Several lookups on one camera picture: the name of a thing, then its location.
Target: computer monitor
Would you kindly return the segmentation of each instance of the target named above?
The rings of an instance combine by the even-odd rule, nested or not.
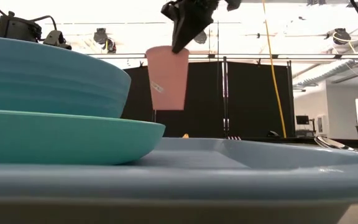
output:
[[[296,116],[296,124],[309,125],[309,116]]]

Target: pink cup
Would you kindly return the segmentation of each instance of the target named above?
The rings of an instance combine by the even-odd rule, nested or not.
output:
[[[171,46],[146,51],[154,110],[183,110],[187,87],[189,50],[172,53]]]

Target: light blue plate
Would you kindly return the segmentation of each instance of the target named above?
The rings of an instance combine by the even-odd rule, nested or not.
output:
[[[0,110],[119,118],[130,84],[102,60],[0,38]]]
[[[153,150],[164,130],[143,121],[0,111],[0,163],[122,164]]]

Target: black curtain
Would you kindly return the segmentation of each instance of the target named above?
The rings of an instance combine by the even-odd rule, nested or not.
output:
[[[157,111],[165,137],[223,138],[222,63],[189,63],[183,111]]]
[[[147,67],[128,68],[124,71],[131,77],[131,87],[121,118],[152,121],[154,112]]]
[[[295,136],[292,84],[285,66],[274,66],[288,137]],[[283,136],[270,65],[227,63],[229,135],[262,138],[269,131]]]

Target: ceiling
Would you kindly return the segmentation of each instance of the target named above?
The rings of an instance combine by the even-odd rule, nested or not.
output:
[[[144,54],[147,49],[170,45],[173,24],[160,13],[166,2],[167,0],[0,0],[0,8],[4,12],[14,11],[17,17],[24,19],[53,16],[58,29],[63,32],[73,50],[83,54],[105,54],[93,41],[93,33],[96,28],[106,28],[109,37],[117,45],[117,54],[109,55],[109,59],[104,60],[126,68],[139,66],[139,61],[142,60],[139,55]],[[346,28],[353,40],[358,39],[358,15],[353,8],[346,7],[347,0],[326,0],[328,4],[322,6],[307,6],[306,0],[266,0],[266,16],[260,0],[243,2],[238,10],[227,12],[227,3],[221,1],[213,15],[214,23],[205,30],[207,42],[197,44],[192,41],[187,46],[191,53],[268,54],[265,18],[274,54],[335,54],[337,51],[353,53],[349,45],[334,45],[332,38],[325,39],[327,32],[342,27]],[[44,35],[53,29],[48,20],[40,21],[39,24]],[[353,42],[353,45],[357,47],[358,41]],[[138,58],[122,54],[138,54]],[[254,59],[240,61],[255,62]],[[263,60],[262,63],[269,63],[269,60]],[[286,61],[275,63],[286,65]],[[293,62],[293,74],[298,76],[321,63],[329,61]]]

